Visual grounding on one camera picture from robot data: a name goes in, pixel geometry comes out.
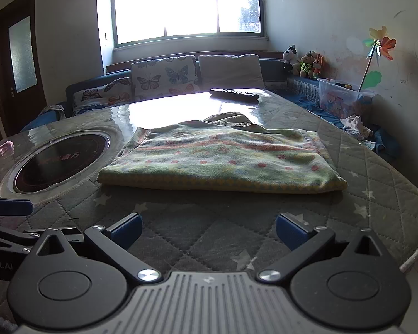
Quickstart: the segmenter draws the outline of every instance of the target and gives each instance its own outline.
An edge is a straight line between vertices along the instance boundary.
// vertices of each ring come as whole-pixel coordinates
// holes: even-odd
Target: window pane
[[[167,35],[217,32],[216,0],[164,0]]]
[[[260,33],[259,0],[218,0],[220,31]]]
[[[9,28],[12,71],[18,93],[37,84],[31,44],[31,17]]]
[[[118,42],[164,36],[162,0],[115,0]]]

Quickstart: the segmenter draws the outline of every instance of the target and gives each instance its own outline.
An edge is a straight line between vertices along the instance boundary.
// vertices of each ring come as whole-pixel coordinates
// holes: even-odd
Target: window
[[[115,44],[177,36],[263,36],[260,0],[112,0]]]

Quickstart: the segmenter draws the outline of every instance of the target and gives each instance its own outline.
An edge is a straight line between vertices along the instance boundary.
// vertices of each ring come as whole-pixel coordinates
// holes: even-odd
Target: plastic storage box
[[[344,119],[359,115],[363,122],[369,122],[375,93],[369,90],[358,92],[359,86],[350,84],[353,90],[343,88],[335,83],[349,84],[342,80],[318,79],[319,106],[334,116]]]

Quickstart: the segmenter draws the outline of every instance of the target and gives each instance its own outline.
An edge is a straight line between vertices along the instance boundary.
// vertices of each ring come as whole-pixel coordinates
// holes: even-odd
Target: sofa backrest
[[[284,81],[286,80],[286,75],[283,70],[283,60],[280,59],[260,59],[260,68],[262,70],[262,78],[265,82],[271,81]],[[201,85],[201,72],[200,64],[198,60],[196,61],[196,74],[198,76],[199,85]],[[85,89],[96,88],[99,86],[106,85],[112,81],[124,78],[131,77],[130,69],[122,70],[120,72],[110,73],[106,75],[101,75],[93,79],[88,79],[81,81],[79,83],[71,84],[66,89],[67,96],[67,111],[65,112],[67,117],[72,115],[72,100],[73,94]]]

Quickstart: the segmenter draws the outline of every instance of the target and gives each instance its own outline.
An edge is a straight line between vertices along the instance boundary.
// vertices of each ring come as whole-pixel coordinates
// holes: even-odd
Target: window sill
[[[126,49],[133,49],[137,46],[150,46],[156,44],[164,44],[166,42],[176,43],[178,41],[192,41],[192,40],[265,40],[268,41],[267,36],[247,36],[247,35],[209,35],[209,36],[181,36],[176,38],[160,39],[154,41],[143,41],[139,43],[134,43],[126,46],[119,46],[114,48],[113,51],[121,51]]]

